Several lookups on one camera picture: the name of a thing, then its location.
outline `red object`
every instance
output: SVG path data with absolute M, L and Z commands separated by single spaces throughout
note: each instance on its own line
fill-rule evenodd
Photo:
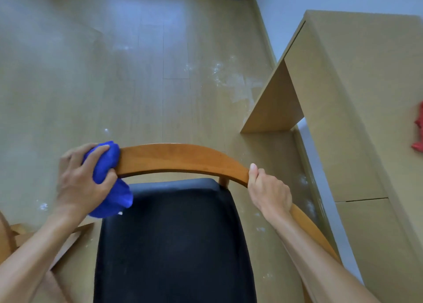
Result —
M 411 145 L 411 147 L 418 151 L 423 153 L 423 102 L 420 104 L 420 114 L 419 114 L 419 118 L 417 118 L 417 120 L 414 122 L 420 129 L 420 141 L 417 143 L 414 143 L 413 145 Z

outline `cleaning cloth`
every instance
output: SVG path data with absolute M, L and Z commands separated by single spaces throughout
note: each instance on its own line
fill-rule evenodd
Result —
M 109 145 L 110 148 L 104 152 L 94 168 L 93 181 L 97 184 L 103 183 L 109 170 L 118 165 L 119 155 L 121 153 L 119 145 L 115 144 L 113 140 L 99 144 L 98 146 L 102 145 Z M 84 161 L 97 147 L 94 147 L 85 154 Z M 116 215 L 125 208 L 129 208 L 132 205 L 133 199 L 134 196 L 130 191 L 128 184 L 121 178 L 118 178 L 105 200 L 89 215 L 96 218 L 105 218 L 107 216 Z

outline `person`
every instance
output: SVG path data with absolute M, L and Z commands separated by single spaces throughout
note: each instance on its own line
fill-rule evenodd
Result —
M 0 303 L 27 303 L 32 299 L 68 236 L 114 185 L 117 176 L 113 169 L 101 184 L 92 179 L 95 165 L 109 146 L 99 146 L 82 164 L 84 155 L 95 146 L 85 144 L 61 157 L 53 212 L 41 229 L 0 265 Z M 251 164 L 248 192 L 278 233 L 314 302 L 379 302 L 293 220 L 287 185 Z

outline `black leather seat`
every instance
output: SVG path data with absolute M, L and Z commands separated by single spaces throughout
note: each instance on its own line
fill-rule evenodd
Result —
M 256 302 L 230 192 L 209 178 L 130 185 L 134 204 L 103 220 L 94 302 Z

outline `wall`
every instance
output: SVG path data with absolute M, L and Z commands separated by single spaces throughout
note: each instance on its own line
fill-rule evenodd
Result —
M 423 0 L 257 0 L 279 60 L 307 9 L 423 16 Z

